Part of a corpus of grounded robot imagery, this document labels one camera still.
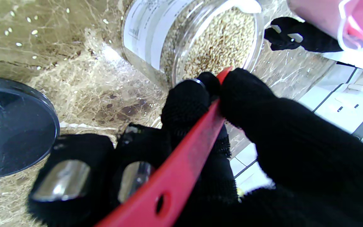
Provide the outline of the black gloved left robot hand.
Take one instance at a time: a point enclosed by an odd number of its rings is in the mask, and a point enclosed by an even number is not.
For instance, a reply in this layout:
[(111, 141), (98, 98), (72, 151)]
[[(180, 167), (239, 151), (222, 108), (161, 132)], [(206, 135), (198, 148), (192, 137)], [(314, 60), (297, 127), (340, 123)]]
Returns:
[(265, 40), (271, 50), (294, 50), (299, 47), (314, 53), (337, 53), (343, 51), (338, 41), (307, 22), (291, 17), (279, 17), (271, 21), (265, 30)]

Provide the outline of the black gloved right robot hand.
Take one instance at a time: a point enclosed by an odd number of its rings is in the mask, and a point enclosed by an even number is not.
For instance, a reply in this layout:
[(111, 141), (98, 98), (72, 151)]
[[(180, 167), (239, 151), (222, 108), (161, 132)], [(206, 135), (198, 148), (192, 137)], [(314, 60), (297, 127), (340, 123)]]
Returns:
[(222, 127), (175, 227), (363, 227), (363, 142), (241, 68), (221, 84), (209, 72), (179, 83), (168, 93), (162, 128), (131, 123), (116, 147), (103, 135), (61, 135), (33, 184), (28, 213), (48, 227), (94, 226), (121, 204), (127, 165), (159, 168), (216, 98), (255, 144), (274, 185), (239, 199)]

